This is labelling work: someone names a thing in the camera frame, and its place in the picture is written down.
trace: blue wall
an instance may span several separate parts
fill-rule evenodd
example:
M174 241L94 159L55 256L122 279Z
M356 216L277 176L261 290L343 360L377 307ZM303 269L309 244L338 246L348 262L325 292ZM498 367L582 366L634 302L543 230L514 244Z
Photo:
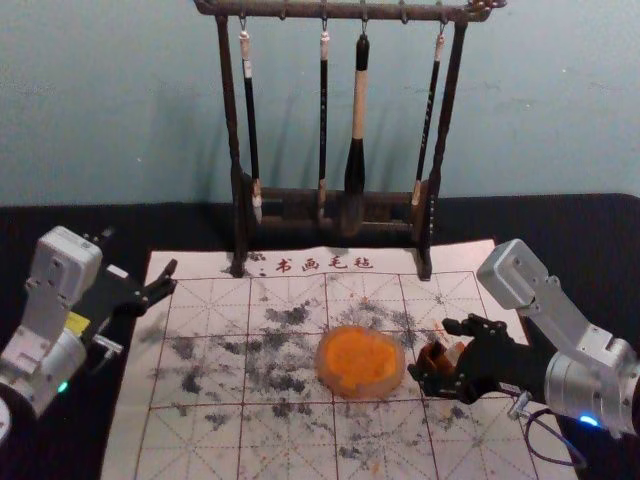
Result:
M513 0L470 25L442 195L639 194L638 17L634 0ZM332 188L349 146L359 29L329 22ZM320 21L250 19L248 30L263 183L313 187ZM412 188L436 31L370 22L367 189ZM3 0L0 52L0 204L230 200L215 21L189 1Z

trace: cable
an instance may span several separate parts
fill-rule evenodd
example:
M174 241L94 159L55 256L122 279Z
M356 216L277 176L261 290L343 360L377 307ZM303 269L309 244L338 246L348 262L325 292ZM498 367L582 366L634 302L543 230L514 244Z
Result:
M521 412L521 414L523 414L524 416L527 416L527 412ZM541 421L539 419L542 415L547 415L547 414L553 414L553 412L548 408L543 408L541 410L538 410L535 413L528 414L527 424L526 424L525 429L524 429L524 441L525 441L529 451L533 455L538 457L539 459L544 460L545 462L554 463L556 465L565 465L567 467L574 467L574 468L580 469L580 470L583 469L583 468L586 468L587 467L587 459L584 457L584 455L582 455L582 453L580 453L580 451L576 447L574 447L573 444L569 440L564 438L561 434L556 432L554 429L552 429L550 426L548 426L546 423L544 423L543 421ZM559 460L557 458L547 457L547 456L542 455L541 453L537 452L531 446L531 442L529 440L529 433L530 433L530 430L531 430L531 424L533 424L534 422L537 423L538 425L540 425L542 428L544 428L547 432L549 432L551 435L556 437L562 443L564 443L564 445L567 447L567 449L571 453L573 453L573 456L575 458L577 458L578 460L576 462L574 462L574 461L566 461L566 460Z

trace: table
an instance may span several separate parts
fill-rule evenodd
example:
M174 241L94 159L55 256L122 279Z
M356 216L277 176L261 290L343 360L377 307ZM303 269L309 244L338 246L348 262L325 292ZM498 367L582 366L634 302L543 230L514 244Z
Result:
M436 243L483 238L522 238L557 275L567 295L596 325L625 338L640 351L640 199L621 194L443 199L437 211ZM78 233L106 226L116 235L105 258L143 278L152 250L231 249L228 205L0 208L0 344L20 318L31 255L37 239L55 225ZM398 246L394 234L359 236L347 242L314 231L264 233L255 249L312 246ZM128 345L133 324L116 319L109 336ZM532 342L541 342L532 329ZM80 377L51 405L33 432L0 452L0 478L97 478L116 403L125 358L106 368L99 381ZM640 478L640 441L613 441L601 431L561 420L567 437L590 460L581 478Z

